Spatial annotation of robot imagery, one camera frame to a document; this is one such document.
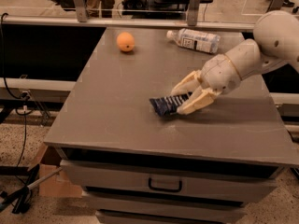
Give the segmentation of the white rounded gripper body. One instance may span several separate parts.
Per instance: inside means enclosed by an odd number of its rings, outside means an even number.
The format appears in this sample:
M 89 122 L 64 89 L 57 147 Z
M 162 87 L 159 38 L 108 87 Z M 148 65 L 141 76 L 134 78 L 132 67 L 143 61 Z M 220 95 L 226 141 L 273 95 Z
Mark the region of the white rounded gripper body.
M 203 89 L 210 88 L 222 94 L 235 90 L 241 83 L 234 64 L 224 54 L 208 60 L 201 69 L 200 78 Z

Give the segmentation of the black wheeled robot base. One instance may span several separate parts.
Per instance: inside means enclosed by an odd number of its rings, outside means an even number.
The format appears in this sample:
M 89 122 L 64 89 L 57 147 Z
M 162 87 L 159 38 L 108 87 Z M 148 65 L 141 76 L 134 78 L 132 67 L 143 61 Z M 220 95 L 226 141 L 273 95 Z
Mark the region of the black wheeled robot base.
M 122 0 L 122 14 L 141 17 L 174 17 L 183 14 L 190 0 Z

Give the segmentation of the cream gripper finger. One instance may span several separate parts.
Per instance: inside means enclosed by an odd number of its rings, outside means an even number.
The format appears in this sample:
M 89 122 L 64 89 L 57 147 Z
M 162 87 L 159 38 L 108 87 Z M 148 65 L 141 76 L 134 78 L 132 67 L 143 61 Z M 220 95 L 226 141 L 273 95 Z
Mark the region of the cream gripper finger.
M 171 95 L 182 95 L 191 92 L 192 95 L 199 96 L 202 93 L 201 84 L 201 71 L 192 71 L 171 90 Z
M 190 98 L 177 109 L 177 113 L 180 115 L 189 115 L 196 110 L 211 105 L 220 94 L 220 91 L 214 91 L 211 88 L 203 90 L 197 89 Z

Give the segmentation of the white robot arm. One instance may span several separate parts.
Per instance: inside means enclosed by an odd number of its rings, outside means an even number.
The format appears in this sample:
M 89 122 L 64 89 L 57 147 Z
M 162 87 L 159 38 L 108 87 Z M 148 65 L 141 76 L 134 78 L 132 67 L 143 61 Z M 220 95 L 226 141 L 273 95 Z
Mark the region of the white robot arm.
M 257 20 L 252 39 L 208 60 L 171 90 L 173 96 L 191 95 L 177 112 L 189 115 L 235 90 L 243 80 L 287 63 L 299 72 L 299 20 L 288 12 L 274 10 Z

